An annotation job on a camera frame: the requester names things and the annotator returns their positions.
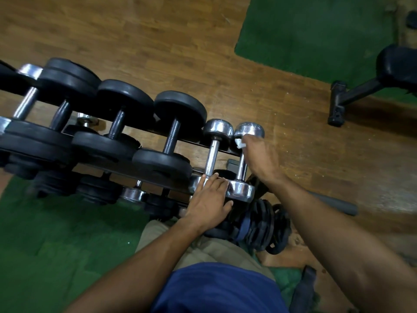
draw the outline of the forearm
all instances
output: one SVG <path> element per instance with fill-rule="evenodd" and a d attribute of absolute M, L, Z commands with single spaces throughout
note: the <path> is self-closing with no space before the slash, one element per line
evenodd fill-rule
<path fill-rule="evenodd" d="M 362 310 L 387 309 L 395 288 L 415 292 L 414 272 L 375 236 L 287 177 L 268 185 L 311 252 Z"/>
<path fill-rule="evenodd" d="M 199 229 L 179 220 L 167 232 L 122 263 L 74 301 L 65 313 L 144 312 Z"/>

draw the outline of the green mat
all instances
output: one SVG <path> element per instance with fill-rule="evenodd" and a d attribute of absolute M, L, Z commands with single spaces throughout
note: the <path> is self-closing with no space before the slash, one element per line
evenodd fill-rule
<path fill-rule="evenodd" d="M 277 69 L 352 88 L 375 77 L 375 60 L 395 43 L 383 0 L 251 0 L 235 53 Z M 417 103 L 401 89 L 377 96 Z"/>
<path fill-rule="evenodd" d="M 36 199 L 29 185 L 13 177 L 0 199 L 1 311 L 60 312 L 134 253 L 149 217 L 122 201 L 96 206 L 76 195 Z M 271 271 L 289 305 L 301 271 Z"/>

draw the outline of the beige trousers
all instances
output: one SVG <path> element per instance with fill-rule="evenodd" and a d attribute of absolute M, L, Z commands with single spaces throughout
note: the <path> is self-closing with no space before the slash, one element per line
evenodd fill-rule
<path fill-rule="evenodd" d="M 143 230 L 136 252 L 150 244 L 159 235 L 166 232 L 170 225 L 172 225 L 170 221 L 165 223 L 156 220 L 150 221 Z M 275 281 L 270 270 L 267 267 L 258 264 L 256 260 L 248 255 L 242 248 L 226 240 L 208 238 L 205 236 L 200 236 L 191 243 L 174 270 L 203 262 L 224 263 L 256 271 Z"/>

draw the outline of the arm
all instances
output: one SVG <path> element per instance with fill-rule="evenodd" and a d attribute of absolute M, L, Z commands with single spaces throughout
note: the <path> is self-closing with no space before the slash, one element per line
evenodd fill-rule
<path fill-rule="evenodd" d="M 67 308 L 65 313 L 145 312 L 191 242 L 222 222 L 228 182 L 203 176 L 184 218 L 127 261 L 107 273 Z"/>
<path fill-rule="evenodd" d="M 417 312 L 417 275 L 349 217 L 332 209 L 280 170 L 277 150 L 245 135 L 251 171 L 281 201 L 314 256 L 364 312 Z"/>

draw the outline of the person's left arm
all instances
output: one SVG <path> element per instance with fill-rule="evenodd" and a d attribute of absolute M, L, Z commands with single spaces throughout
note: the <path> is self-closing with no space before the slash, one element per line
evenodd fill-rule
<path fill-rule="evenodd" d="M 104 275 L 65 313 L 145 312 L 191 242 L 222 222 L 232 202 L 224 206 L 228 181 L 203 176 L 184 218 L 127 261 Z"/>

